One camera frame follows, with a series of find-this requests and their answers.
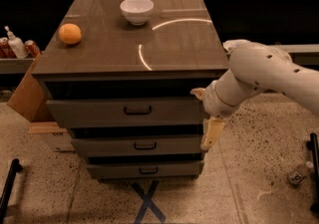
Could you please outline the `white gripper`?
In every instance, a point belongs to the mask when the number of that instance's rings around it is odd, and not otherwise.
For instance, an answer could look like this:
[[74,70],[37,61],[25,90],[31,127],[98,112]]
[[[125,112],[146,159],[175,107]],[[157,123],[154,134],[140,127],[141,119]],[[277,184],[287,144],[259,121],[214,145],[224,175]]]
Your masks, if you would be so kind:
[[221,137],[225,126],[225,120],[238,110],[224,103],[216,91],[216,81],[206,88],[195,88],[190,93],[203,103],[204,110],[210,115],[209,119],[203,121],[203,136],[200,143],[202,150],[210,150]]

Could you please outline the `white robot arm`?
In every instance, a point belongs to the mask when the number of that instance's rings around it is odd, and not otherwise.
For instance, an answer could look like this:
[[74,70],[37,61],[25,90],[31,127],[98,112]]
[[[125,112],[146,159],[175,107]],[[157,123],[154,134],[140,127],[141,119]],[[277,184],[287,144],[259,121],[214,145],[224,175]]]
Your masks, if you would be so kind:
[[267,90],[280,93],[319,114],[319,72],[296,65],[287,51],[248,40],[229,40],[229,69],[205,88],[190,93],[202,101],[209,118],[203,121],[200,148],[209,150],[220,138],[225,120],[240,104]]

